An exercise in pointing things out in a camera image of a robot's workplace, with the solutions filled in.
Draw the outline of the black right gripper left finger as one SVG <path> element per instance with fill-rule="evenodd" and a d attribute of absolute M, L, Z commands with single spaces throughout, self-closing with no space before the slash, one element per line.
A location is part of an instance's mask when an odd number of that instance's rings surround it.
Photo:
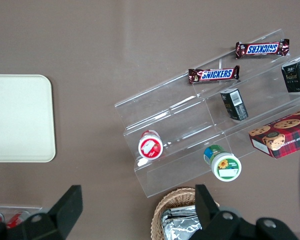
<path fill-rule="evenodd" d="M 48 210 L 22 224 L 24 240 L 65 240 L 83 211 L 82 187 L 72 185 Z"/>

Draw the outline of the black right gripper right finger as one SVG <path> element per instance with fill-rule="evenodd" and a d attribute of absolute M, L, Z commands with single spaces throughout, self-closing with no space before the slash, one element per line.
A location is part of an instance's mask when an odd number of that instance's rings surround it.
<path fill-rule="evenodd" d="M 220 210 L 207 187 L 195 186 L 195 210 L 201 229 L 194 233 L 196 240 L 237 240 L 240 218 L 229 210 Z"/>

